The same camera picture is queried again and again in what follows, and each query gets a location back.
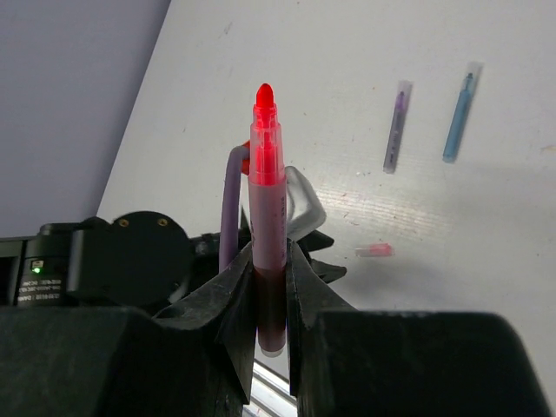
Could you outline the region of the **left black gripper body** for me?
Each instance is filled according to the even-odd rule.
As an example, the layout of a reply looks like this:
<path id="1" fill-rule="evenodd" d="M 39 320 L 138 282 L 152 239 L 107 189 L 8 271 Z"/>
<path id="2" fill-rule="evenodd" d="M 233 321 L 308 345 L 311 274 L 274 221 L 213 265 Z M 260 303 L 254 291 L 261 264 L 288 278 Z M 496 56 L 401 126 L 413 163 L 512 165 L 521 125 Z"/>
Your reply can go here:
<path id="1" fill-rule="evenodd" d="M 195 263 L 216 250 L 214 235 L 191 238 L 162 213 L 136 211 L 111 223 L 90 218 L 72 234 L 69 296 L 91 304 L 164 307 L 192 289 Z"/>

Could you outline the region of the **red pen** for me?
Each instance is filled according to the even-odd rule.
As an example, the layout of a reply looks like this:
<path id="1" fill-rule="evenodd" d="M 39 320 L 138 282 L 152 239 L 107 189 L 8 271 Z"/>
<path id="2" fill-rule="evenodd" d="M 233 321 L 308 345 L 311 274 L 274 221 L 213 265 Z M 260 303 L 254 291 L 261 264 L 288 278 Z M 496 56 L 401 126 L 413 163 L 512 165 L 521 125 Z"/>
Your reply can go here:
<path id="1" fill-rule="evenodd" d="M 255 287 L 257 337 L 268 357 L 286 339 L 287 180 L 281 125 L 272 87 L 257 90 L 250 127 L 248 202 Z"/>

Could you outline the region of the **blue pen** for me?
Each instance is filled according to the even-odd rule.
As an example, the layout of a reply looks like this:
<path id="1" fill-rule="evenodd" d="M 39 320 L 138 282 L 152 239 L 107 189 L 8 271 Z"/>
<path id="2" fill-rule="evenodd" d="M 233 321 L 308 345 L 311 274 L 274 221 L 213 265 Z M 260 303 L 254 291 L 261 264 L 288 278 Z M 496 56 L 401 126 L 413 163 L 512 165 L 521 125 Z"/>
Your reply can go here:
<path id="1" fill-rule="evenodd" d="M 442 154 L 443 162 L 453 163 L 457 158 L 461 138 L 464 134 L 467 117 L 471 109 L 475 90 L 480 80 L 482 68 L 483 63 L 479 62 L 470 62 L 467 65 L 466 74 L 461 84 L 453 118 L 447 133 L 447 140 Z"/>

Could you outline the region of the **red pen cap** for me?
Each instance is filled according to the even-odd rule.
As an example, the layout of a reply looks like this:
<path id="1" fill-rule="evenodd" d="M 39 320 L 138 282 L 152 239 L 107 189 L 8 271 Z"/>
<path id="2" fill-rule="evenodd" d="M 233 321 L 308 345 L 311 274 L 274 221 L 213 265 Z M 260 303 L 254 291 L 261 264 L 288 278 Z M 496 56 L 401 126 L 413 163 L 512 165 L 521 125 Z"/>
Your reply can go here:
<path id="1" fill-rule="evenodd" d="M 356 248 L 355 255 L 362 258 L 389 257 L 394 255 L 394 248 L 388 243 L 373 243 L 364 247 Z"/>

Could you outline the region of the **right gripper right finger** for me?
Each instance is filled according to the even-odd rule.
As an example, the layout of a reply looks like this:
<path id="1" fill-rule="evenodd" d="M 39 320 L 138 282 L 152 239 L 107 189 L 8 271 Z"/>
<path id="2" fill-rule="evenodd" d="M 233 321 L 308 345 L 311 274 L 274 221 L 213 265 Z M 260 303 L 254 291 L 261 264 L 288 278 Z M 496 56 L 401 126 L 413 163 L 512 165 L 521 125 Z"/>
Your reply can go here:
<path id="1" fill-rule="evenodd" d="M 289 386 L 301 416 L 547 416 L 519 335 L 484 312 L 365 311 L 288 244 Z"/>

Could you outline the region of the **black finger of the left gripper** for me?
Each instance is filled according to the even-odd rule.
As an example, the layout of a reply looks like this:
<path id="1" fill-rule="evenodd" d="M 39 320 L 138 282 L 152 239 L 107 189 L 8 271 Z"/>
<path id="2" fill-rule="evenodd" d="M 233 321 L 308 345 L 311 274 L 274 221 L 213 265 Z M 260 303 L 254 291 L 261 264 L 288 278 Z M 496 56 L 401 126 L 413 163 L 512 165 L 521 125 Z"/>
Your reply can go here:
<path id="1" fill-rule="evenodd" d="M 334 245 L 334 239 L 319 230 L 314 230 L 299 240 L 301 251 L 305 255 L 311 269 L 326 284 L 340 280 L 347 273 L 347 268 L 343 266 L 328 264 L 323 261 L 314 259 L 311 254 L 325 248 L 331 248 Z"/>

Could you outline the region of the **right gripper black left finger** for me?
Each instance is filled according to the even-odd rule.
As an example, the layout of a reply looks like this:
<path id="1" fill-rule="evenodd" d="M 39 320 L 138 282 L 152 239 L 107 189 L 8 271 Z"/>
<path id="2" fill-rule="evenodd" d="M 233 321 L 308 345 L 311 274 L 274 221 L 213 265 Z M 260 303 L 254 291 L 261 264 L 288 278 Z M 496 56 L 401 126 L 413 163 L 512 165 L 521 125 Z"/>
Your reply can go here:
<path id="1" fill-rule="evenodd" d="M 4 416 L 239 416 L 255 353 L 252 249 L 150 316 L 3 308 Z"/>

